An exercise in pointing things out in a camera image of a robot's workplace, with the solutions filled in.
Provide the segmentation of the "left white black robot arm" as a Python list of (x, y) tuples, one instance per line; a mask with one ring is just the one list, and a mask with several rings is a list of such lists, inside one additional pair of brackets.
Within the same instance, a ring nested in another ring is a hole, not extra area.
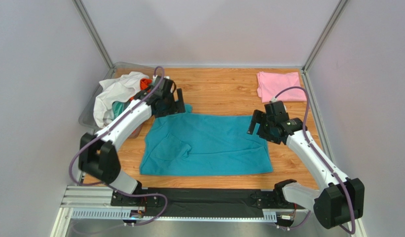
[(78, 168), (98, 179), (132, 205), (147, 197), (141, 182), (121, 168), (118, 150), (128, 137), (151, 117), (160, 118), (185, 112), (183, 91), (168, 77), (155, 76), (153, 85), (133, 96), (129, 106), (108, 126), (80, 140)]

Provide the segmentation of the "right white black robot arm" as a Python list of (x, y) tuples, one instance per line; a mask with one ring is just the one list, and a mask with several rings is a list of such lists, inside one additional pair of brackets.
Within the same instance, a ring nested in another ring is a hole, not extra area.
[(365, 186), (351, 179), (318, 148), (304, 121), (290, 118), (282, 101), (254, 110), (247, 133), (275, 144), (284, 144), (303, 162), (318, 189), (305, 187), (294, 179), (275, 184), (280, 202), (293, 203), (312, 211), (322, 227), (331, 229), (363, 217)]

